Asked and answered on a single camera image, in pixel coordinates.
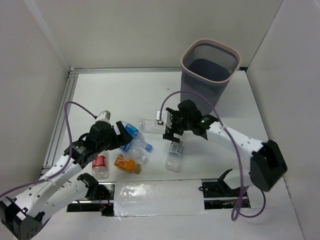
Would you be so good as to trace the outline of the clear unlabelled plastic bottle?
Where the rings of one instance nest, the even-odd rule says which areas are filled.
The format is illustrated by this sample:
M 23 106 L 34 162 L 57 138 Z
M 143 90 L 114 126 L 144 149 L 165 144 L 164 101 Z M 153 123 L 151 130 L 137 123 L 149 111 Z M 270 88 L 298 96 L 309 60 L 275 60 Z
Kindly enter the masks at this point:
M 139 121 L 139 131 L 148 134 L 164 134 L 166 126 L 164 124 L 158 124 L 155 119 L 140 119 Z

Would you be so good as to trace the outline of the orange juice bottle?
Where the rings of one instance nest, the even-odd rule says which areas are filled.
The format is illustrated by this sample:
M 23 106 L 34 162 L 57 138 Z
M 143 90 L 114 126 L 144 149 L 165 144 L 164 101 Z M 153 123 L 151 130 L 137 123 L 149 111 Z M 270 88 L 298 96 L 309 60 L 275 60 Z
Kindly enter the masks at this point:
M 130 173 L 130 174 L 140 174 L 141 165 L 136 163 L 133 159 L 127 158 L 122 154 L 119 154 L 114 162 L 114 166 L 118 169 Z

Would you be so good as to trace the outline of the clear bottle white blue label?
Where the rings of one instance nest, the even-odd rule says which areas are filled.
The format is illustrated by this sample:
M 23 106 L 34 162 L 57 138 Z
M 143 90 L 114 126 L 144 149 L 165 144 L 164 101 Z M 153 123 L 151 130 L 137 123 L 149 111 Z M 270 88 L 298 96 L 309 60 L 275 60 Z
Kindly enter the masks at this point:
M 171 142 L 164 164 L 166 170 L 175 173 L 180 171 L 183 149 L 184 142 L 182 140 L 179 143 L 174 141 Z

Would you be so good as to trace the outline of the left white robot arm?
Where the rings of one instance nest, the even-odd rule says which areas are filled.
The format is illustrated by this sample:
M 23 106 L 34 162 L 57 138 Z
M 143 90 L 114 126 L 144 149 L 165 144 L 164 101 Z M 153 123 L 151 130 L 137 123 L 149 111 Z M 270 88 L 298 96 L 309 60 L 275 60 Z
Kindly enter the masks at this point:
M 133 137 L 124 123 L 96 121 L 88 133 L 68 147 L 59 161 L 24 192 L 0 201 L 0 221 L 18 240 L 30 240 L 59 210 L 73 201 L 110 198 L 109 190 L 89 173 L 81 171 L 104 151 L 118 149 Z

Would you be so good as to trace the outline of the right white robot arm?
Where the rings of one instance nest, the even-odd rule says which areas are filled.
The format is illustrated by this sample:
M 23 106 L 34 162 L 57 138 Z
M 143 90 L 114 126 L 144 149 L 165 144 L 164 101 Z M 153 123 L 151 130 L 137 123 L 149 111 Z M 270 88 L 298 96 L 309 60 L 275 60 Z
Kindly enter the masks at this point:
M 240 158 L 238 169 L 228 169 L 222 175 L 218 190 L 223 196 L 230 196 L 240 187 L 251 186 L 268 192 L 287 172 L 287 164 L 275 141 L 263 142 L 221 124 L 217 117 L 203 115 L 191 100 L 182 101 L 177 107 L 177 110 L 168 107 L 157 114 L 165 124 L 164 139 L 178 143 L 180 139 L 174 135 L 191 131 L 235 152 Z

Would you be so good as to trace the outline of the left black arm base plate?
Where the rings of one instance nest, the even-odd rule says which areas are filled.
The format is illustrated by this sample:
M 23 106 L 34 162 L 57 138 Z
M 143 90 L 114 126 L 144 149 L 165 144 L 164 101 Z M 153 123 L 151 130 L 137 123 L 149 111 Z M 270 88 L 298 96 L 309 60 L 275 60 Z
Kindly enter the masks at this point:
M 68 213 L 99 213 L 103 217 L 113 217 L 115 184 L 99 183 L 89 189 L 84 197 L 77 199 L 67 206 Z

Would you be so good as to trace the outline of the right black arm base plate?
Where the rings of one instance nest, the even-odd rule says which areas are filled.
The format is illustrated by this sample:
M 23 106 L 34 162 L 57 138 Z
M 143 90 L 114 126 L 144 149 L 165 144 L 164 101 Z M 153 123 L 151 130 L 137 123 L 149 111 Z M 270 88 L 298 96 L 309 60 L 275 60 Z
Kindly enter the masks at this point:
M 198 190 L 205 210 L 232 209 L 240 196 L 240 188 L 231 189 L 223 180 L 203 181 Z

